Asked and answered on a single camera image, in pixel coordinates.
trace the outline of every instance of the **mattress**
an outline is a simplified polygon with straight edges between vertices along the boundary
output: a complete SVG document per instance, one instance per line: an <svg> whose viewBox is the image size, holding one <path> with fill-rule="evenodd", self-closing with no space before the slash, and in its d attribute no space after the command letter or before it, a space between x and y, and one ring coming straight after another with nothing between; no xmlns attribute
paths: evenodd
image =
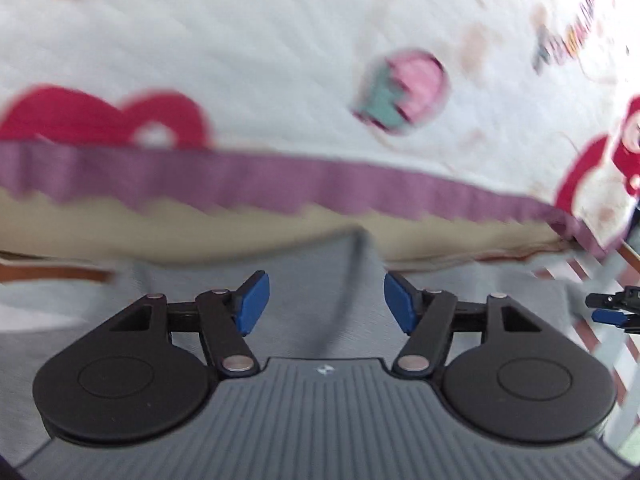
<svg viewBox="0 0 640 480"><path fill-rule="evenodd" d="M602 253L640 194L638 5L0 0L0 186L546 222Z"/></svg>
<svg viewBox="0 0 640 480"><path fill-rule="evenodd" d="M367 229L387 261L546 247L558 235L542 222L447 221L435 216L407 220L369 212L359 216L320 206L297 215L258 208L205 213L172 200L135 212L109 198L66 205L38 194L14 200L0 191L0 250L58 258L135 258L162 263L233 259L286 248L353 226Z"/></svg>

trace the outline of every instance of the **round black pad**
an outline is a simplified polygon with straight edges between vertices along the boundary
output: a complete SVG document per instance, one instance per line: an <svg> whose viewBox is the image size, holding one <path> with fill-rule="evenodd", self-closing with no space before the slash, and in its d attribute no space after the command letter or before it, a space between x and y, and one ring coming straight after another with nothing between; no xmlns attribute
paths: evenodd
<svg viewBox="0 0 640 480"><path fill-rule="evenodd" d="M78 377L80 385L96 397L117 399L144 390L154 380L154 369L131 357L106 357L88 364Z"/></svg>
<svg viewBox="0 0 640 480"><path fill-rule="evenodd" d="M140 332L89 334L50 359L33 383L47 428L94 444L163 433L193 415L208 392L197 357Z"/></svg>
<svg viewBox="0 0 640 480"><path fill-rule="evenodd" d="M444 396L472 427L550 444L593 431L609 414L616 391L607 369L538 321L539 332L507 332L494 324L484 344L446 368Z"/></svg>
<svg viewBox="0 0 640 480"><path fill-rule="evenodd" d="M552 400L571 387L571 373L544 359L514 359L498 370L498 382L507 393L524 400Z"/></svg>

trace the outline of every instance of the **blanket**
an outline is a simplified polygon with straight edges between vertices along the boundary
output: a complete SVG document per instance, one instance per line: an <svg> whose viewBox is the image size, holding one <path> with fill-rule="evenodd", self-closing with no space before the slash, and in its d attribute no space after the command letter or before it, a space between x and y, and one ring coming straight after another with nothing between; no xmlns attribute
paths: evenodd
<svg viewBox="0 0 640 480"><path fill-rule="evenodd" d="M640 192L637 8L0 0L0 184L539 219L605 249Z"/></svg>

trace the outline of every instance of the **purple fabric trim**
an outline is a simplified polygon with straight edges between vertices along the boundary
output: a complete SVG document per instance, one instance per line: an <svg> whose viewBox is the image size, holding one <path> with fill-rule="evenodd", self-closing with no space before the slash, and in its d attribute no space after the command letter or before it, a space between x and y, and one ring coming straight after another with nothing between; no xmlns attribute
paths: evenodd
<svg viewBox="0 0 640 480"><path fill-rule="evenodd" d="M596 256L620 244L603 250L583 222L532 198L357 162L3 141L0 186L16 198L40 191L59 203L112 196L133 209L167 197L202 211L250 205L295 214L316 203L342 214L375 210L408 219L433 214L475 222L537 220L562 237L575 237Z"/></svg>

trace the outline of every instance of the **beige fabric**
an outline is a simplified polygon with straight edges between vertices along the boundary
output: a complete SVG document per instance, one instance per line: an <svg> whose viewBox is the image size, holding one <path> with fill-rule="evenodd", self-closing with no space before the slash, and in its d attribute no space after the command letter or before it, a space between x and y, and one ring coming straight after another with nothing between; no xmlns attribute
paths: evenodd
<svg viewBox="0 0 640 480"><path fill-rule="evenodd" d="M0 191L0 250L63 258L198 262L286 247L360 225L387 260L479 253L557 240L540 223L409 221L377 213L344 216L308 206L296 216L253 208L210 214L170 200L134 212L104 198L68 205L42 195L16 201Z"/></svg>

